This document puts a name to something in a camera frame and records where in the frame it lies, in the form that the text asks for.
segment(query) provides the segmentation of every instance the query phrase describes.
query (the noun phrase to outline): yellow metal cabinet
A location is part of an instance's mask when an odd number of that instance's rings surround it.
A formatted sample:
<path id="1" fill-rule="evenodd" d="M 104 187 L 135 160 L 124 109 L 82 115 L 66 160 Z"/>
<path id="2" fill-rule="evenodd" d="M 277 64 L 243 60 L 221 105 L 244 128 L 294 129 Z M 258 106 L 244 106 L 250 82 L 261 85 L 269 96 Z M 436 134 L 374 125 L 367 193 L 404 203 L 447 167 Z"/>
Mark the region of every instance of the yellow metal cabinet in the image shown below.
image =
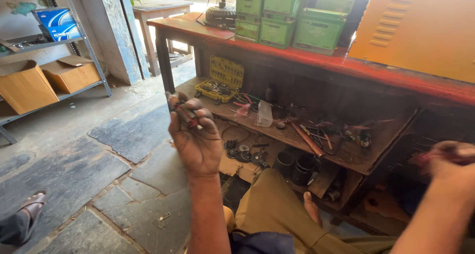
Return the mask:
<path id="1" fill-rule="evenodd" d="M 475 83 L 475 0 L 370 0 L 348 56 Z"/>

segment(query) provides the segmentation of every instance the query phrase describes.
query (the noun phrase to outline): hand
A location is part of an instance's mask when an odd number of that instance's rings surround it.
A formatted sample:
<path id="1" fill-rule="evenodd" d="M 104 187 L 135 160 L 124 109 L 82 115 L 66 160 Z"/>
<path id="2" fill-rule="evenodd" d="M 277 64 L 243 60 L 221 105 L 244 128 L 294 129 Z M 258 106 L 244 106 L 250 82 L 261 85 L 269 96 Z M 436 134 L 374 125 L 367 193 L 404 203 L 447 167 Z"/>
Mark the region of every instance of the hand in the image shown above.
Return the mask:
<path id="1" fill-rule="evenodd" d="M 178 100 L 186 101 L 185 107 L 197 110 L 198 122 L 203 128 L 186 130 L 181 125 L 180 117 L 172 112 L 171 123 L 168 127 L 175 146 L 180 154 L 181 161 L 190 177 L 212 178 L 218 175 L 221 149 L 223 143 L 221 136 L 213 122 L 213 115 L 199 99 L 188 100 L 185 93 L 178 92 L 178 97 L 170 99 L 170 104 L 175 105 Z"/>
<path id="2" fill-rule="evenodd" d="M 427 154 L 433 181 L 441 183 L 452 196 L 470 198 L 475 203 L 475 146 L 444 141 Z"/>

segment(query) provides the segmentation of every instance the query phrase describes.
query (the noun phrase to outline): clear plastic container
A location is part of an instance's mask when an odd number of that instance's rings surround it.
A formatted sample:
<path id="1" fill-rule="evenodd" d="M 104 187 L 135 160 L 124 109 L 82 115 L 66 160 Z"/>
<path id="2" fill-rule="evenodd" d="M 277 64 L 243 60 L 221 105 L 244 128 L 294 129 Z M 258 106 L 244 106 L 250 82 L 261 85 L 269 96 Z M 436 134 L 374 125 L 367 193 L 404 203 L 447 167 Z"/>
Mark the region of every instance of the clear plastic container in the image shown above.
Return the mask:
<path id="1" fill-rule="evenodd" d="M 270 127 L 272 124 L 272 107 L 269 103 L 261 100 L 259 102 L 258 126 Z"/>

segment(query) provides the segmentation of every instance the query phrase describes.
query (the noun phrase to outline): red painted tabletop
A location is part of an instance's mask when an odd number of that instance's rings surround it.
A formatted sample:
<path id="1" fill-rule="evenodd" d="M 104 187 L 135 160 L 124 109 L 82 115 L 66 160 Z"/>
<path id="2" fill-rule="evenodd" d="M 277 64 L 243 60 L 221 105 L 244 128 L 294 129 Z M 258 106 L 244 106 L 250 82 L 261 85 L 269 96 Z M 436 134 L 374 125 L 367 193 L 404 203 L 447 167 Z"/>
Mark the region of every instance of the red painted tabletop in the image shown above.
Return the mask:
<path id="1" fill-rule="evenodd" d="M 407 69 L 386 67 L 381 64 L 347 57 L 346 53 L 339 51 L 335 51 L 333 56 L 326 56 L 292 47 L 281 50 L 258 43 L 235 40 L 232 38 L 234 33 L 231 31 L 202 26 L 194 21 L 200 14 L 200 12 L 193 12 L 173 18 L 150 20 L 147 21 L 147 24 L 157 28 L 169 28 L 174 32 L 181 32 L 193 38 L 202 39 L 210 45 L 242 48 L 267 56 L 285 58 L 295 63 L 377 81 L 389 86 L 410 89 L 466 105 L 475 105 L 475 84 Z"/>

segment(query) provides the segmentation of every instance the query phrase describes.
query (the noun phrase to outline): black cylindrical part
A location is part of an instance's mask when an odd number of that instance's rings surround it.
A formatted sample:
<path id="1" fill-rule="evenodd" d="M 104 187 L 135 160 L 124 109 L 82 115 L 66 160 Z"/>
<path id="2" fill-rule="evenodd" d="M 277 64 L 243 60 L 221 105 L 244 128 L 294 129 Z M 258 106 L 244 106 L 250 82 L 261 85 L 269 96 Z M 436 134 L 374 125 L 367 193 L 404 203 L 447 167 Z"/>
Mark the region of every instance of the black cylindrical part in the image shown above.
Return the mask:
<path id="1" fill-rule="evenodd" d="M 278 170 L 285 178 L 290 177 L 294 168 L 294 157 L 287 152 L 279 152 L 272 168 Z"/>
<path id="2" fill-rule="evenodd" d="M 295 162 L 294 170 L 292 171 L 292 183 L 298 186 L 305 186 L 310 180 L 316 165 L 317 161 L 313 157 L 302 155 Z"/>

